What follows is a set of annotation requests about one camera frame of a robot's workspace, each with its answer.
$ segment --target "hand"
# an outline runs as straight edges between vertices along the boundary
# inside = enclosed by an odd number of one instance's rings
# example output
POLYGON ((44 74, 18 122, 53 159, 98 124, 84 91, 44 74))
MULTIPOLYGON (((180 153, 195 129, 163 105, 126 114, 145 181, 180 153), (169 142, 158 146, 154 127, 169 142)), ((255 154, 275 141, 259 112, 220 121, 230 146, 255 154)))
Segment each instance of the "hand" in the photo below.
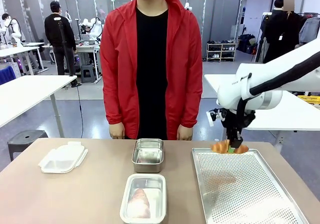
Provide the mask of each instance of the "hand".
POLYGON ((109 125, 109 133, 112 139, 124 139, 125 127, 123 123, 109 125))
POLYGON ((186 128, 186 127, 180 125, 178 128, 178 132, 176 134, 176 139, 191 141, 193 133, 194 133, 194 128, 186 128))

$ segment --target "bread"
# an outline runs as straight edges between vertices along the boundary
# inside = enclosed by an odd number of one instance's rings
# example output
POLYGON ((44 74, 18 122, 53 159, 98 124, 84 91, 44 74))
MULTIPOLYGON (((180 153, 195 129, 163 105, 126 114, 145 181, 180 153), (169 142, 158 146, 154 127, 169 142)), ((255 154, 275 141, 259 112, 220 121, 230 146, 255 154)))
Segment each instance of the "bread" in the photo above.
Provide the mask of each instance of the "bread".
MULTIPOLYGON (((228 154, 229 146, 230 140, 222 140, 211 145, 211 150, 215 153, 228 154)), ((239 148, 234 150, 234 154, 246 153, 248 150, 249 148, 246 145, 241 144, 239 148)))
POLYGON ((150 205, 143 189, 137 189, 126 209, 129 218, 150 218, 150 205))

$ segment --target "brown tabletop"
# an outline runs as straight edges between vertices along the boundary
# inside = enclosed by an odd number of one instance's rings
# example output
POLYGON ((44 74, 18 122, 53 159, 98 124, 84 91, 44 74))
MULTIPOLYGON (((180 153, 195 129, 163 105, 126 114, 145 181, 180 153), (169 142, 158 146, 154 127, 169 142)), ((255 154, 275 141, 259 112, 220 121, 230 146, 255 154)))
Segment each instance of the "brown tabletop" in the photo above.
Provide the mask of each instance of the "brown tabletop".
MULTIPOLYGON (((135 141, 42 138, 0 173, 0 224, 122 224, 120 206, 135 141), (52 148, 81 141, 88 148, 83 163, 67 174, 44 174, 39 161, 52 148)), ((269 143, 258 149, 311 224, 320 223, 320 202, 269 143)), ((167 185, 169 224, 205 224, 192 148, 210 142, 164 142, 160 174, 167 185)))

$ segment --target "man's right hand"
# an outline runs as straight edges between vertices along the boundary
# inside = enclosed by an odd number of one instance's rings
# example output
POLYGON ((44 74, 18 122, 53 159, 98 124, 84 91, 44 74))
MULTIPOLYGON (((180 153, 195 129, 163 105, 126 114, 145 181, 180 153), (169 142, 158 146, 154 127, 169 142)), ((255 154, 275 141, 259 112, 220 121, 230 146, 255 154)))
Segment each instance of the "man's right hand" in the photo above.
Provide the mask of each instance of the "man's right hand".
POLYGON ((112 139, 124 139, 125 138, 125 127, 123 123, 109 125, 109 133, 112 139))

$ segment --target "shoe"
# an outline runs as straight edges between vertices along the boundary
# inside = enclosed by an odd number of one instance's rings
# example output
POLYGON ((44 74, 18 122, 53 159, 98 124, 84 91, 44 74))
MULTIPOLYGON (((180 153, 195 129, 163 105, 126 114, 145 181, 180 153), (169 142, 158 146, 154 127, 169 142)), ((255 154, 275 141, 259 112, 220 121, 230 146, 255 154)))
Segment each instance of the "shoe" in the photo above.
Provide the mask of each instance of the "shoe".
POLYGON ((76 88, 76 87, 80 87, 80 86, 82 86, 82 84, 80 84, 80 83, 72 83, 71 84, 71 88, 76 88))

